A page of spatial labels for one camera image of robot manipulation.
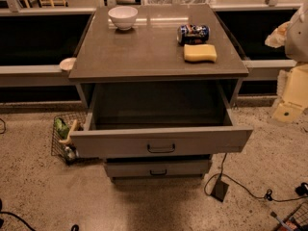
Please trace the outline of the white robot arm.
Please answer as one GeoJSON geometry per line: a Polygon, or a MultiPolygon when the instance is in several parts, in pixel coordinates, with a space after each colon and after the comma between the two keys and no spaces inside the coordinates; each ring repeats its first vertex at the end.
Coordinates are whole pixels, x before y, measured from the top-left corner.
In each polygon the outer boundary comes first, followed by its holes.
{"type": "Polygon", "coordinates": [[[289,72],[280,70],[277,99],[270,118],[278,123],[291,123],[308,108],[308,2],[292,18],[278,26],[265,40],[265,45],[283,46],[289,59],[296,61],[289,72]]]}

